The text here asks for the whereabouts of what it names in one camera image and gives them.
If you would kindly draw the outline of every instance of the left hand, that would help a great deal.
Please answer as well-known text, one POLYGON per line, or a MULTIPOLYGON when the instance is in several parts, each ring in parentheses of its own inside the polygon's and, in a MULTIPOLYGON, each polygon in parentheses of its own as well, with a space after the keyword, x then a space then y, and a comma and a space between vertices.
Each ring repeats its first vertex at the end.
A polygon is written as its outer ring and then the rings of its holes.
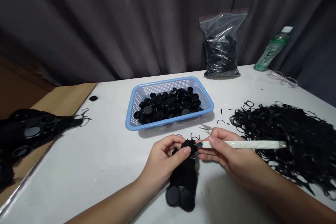
POLYGON ((188 146, 181 149, 184 141, 181 136, 170 135, 154 143, 146 165, 137 179, 142 187, 145 187, 143 189, 147 189, 152 195, 159 192, 174 169, 186 160, 191 152, 188 146), (172 155, 175 147, 179 150, 172 155))

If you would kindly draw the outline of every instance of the plastic bag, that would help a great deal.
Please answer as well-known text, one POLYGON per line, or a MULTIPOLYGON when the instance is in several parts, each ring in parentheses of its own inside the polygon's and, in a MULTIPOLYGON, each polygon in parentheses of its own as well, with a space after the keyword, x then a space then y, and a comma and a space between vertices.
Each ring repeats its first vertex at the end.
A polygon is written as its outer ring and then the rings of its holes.
POLYGON ((238 71, 237 29, 247 16, 247 9, 227 10, 199 18, 204 31, 206 78, 240 76, 238 71))

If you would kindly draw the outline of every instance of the gray curtain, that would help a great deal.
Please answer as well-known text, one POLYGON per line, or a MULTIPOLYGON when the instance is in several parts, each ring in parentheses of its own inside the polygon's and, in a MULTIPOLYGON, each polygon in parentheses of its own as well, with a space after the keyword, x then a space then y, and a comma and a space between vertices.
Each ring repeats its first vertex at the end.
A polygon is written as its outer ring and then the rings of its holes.
POLYGON ((0 51, 55 85, 204 70, 198 18, 249 8, 238 31, 238 64, 255 63, 272 36, 293 26, 270 68, 336 105, 335 0, 0 0, 0 6, 0 51))

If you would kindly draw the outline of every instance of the fingernail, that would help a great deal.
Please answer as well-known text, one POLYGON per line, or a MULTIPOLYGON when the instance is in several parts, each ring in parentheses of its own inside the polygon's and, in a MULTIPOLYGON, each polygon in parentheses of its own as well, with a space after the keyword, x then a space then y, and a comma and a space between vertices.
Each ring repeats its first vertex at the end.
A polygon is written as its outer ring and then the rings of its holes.
POLYGON ((186 148, 184 148, 183 152, 184 152, 184 154, 189 155, 190 152, 191 152, 191 148, 189 146, 187 146, 186 148))
POLYGON ((210 137, 210 144, 212 145, 212 146, 215 146, 215 145, 217 145, 218 144, 218 139, 216 138, 216 137, 210 137))

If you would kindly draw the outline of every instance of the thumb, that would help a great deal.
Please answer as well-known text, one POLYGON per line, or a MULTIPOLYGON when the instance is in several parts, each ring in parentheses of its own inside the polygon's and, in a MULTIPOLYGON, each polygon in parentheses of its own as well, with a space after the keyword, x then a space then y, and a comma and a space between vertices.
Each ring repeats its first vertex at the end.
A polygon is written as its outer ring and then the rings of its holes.
POLYGON ((184 160, 189 157, 191 148, 189 146, 183 147, 178 150, 174 155, 168 158, 168 166, 171 171, 175 170, 184 160))
POLYGON ((233 157, 235 154, 234 148, 232 148, 230 145, 225 143, 223 140, 211 136, 210 139, 210 145, 219 153, 221 153, 224 157, 226 157, 228 160, 233 157))

